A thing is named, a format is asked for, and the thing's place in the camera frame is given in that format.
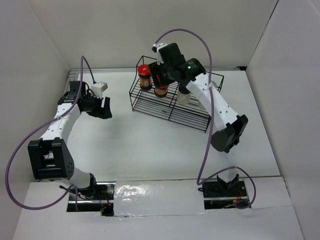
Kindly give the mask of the red lid spice jar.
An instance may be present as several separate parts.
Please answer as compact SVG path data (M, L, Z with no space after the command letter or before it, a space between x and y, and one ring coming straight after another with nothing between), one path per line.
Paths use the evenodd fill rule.
M158 98L166 97L167 93L168 93L168 86L167 85L162 86L162 87L156 87L154 89L154 94Z
M139 85L143 91L149 91L152 89L152 76L147 64L142 64L137 68L137 73L139 76Z

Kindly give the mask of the black lid white bottle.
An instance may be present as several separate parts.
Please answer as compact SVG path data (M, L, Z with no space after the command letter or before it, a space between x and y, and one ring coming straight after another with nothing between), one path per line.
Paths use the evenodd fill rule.
M191 93L182 93L178 91L176 101L178 104L182 106L186 106L189 104L191 98Z

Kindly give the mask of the silver lid white bottle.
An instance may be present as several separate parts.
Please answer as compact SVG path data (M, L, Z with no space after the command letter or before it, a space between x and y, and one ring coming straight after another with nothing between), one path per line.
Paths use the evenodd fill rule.
M199 107L201 110L205 110L205 109L206 109L200 101L198 101L198 107Z

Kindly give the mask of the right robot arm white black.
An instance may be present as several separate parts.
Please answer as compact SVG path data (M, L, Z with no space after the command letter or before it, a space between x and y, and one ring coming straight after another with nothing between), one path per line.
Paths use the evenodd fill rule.
M229 153L240 141L248 124L246 115L239 115L224 100L211 81L211 74L196 59L186 60L176 43L155 43L152 51L156 61L148 68L157 90L179 83L179 95L193 94L211 115L210 137L207 146L222 153Z

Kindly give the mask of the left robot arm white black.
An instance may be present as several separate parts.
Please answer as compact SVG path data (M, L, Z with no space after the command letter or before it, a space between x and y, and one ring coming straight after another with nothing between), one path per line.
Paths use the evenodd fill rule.
M57 103L57 120L49 125L38 140L30 141L27 146L36 180L74 185L85 199L97 197L99 187L96 178L92 173L76 168L67 142L81 113L100 119L112 117L110 98L102 97L107 88L105 82L96 82L92 86L80 81L69 83L69 91Z

